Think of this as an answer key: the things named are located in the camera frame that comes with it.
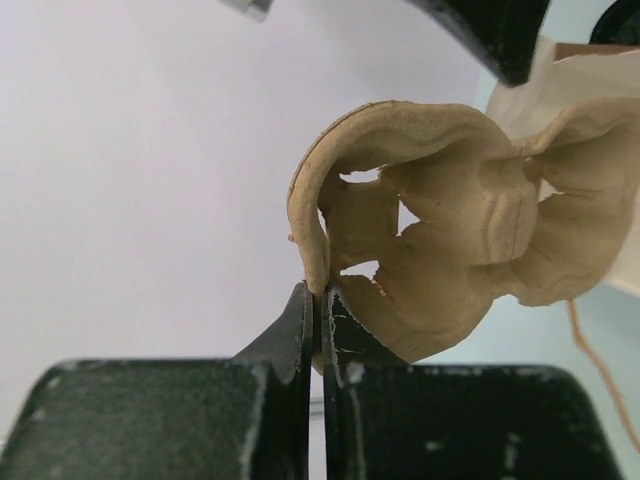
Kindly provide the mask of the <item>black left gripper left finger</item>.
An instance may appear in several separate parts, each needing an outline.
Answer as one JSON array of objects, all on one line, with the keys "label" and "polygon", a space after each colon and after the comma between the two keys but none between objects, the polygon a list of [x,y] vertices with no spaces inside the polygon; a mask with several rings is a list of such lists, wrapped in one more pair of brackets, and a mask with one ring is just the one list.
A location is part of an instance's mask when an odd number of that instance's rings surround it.
[{"label": "black left gripper left finger", "polygon": [[233,357],[256,380],[239,464],[243,479],[307,479],[314,307],[304,282],[281,315]]}]

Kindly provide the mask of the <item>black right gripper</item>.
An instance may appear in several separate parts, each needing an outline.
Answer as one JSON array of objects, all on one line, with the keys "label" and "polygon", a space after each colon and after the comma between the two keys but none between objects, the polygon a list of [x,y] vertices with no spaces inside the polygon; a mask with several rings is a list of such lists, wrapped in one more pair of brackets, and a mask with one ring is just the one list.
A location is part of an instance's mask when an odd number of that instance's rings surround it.
[{"label": "black right gripper", "polygon": [[503,85],[529,81],[549,0],[414,0]]}]

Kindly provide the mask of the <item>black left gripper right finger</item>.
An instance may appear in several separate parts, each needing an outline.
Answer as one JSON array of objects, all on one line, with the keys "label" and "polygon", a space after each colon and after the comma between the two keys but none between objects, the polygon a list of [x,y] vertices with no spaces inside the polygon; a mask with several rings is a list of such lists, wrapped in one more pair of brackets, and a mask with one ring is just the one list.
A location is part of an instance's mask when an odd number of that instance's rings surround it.
[{"label": "black left gripper right finger", "polygon": [[327,477],[364,479],[362,419],[355,387],[369,366],[404,366],[405,361],[362,325],[335,283],[322,296],[320,330]]}]

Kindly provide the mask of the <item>brown paper bag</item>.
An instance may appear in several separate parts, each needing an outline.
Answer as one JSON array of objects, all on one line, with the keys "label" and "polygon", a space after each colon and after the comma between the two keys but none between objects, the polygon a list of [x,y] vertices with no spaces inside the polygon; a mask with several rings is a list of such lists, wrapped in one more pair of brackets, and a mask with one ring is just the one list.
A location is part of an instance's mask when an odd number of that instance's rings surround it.
[{"label": "brown paper bag", "polygon": [[[498,86],[492,91],[485,113],[507,133],[529,134],[541,130],[543,120],[580,100],[601,97],[639,99],[639,45],[555,43],[539,37],[528,83],[520,87]],[[605,283],[639,299],[639,193],[627,240],[614,261]],[[639,454],[639,432],[629,416],[624,396],[607,364],[582,332],[576,301],[567,301],[571,336],[576,347],[597,370],[615,406],[629,441]]]}]

